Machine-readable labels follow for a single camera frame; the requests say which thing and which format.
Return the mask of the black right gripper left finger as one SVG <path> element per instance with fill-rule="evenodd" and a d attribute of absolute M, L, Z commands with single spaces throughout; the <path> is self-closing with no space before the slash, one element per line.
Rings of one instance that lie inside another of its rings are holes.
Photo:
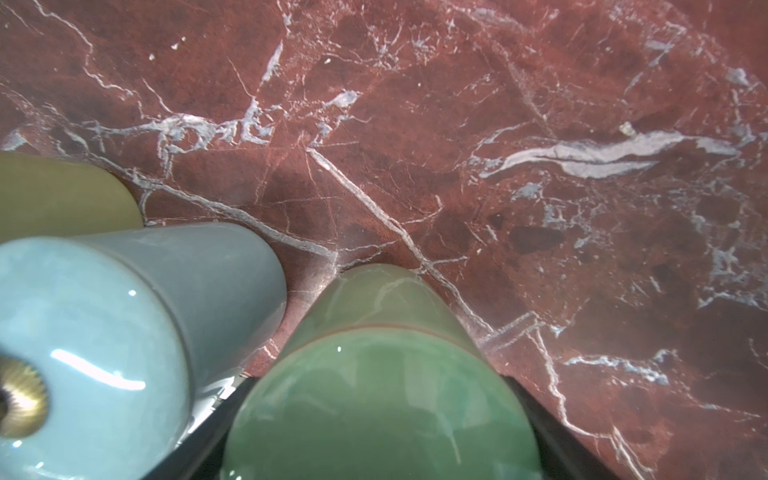
<path fill-rule="evenodd" d="M 143 479 L 219 479 L 227 436 L 238 411 L 257 383 L 257 377 L 245 378 L 178 448 Z"/>

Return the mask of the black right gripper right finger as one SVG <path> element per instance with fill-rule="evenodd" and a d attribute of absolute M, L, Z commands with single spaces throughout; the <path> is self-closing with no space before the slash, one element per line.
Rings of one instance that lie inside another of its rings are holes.
<path fill-rule="evenodd" d="M 531 424 L 546 479 L 618 480 L 596 455 L 551 414 L 517 380 L 503 380 L 515 393 Z"/>

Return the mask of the green canister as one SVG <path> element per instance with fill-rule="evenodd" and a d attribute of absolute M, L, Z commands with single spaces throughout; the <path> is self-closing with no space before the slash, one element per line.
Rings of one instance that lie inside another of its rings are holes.
<path fill-rule="evenodd" d="M 240 408 L 223 479 L 539 479 L 522 405 L 445 302 L 393 265 L 330 283 Z"/>

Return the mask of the blue canister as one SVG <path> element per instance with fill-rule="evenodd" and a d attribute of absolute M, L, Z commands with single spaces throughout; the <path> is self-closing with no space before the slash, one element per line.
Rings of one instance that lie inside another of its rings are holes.
<path fill-rule="evenodd" d="M 2 477 L 144 477 L 286 303 L 276 253 L 235 224 L 3 244 Z"/>

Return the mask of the yellow-green canister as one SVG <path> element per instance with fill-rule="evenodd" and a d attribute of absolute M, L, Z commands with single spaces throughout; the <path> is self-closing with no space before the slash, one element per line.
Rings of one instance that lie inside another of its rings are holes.
<path fill-rule="evenodd" d="M 17 152 L 1 154 L 1 241 L 139 229 L 130 191 L 106 170 Z"/>

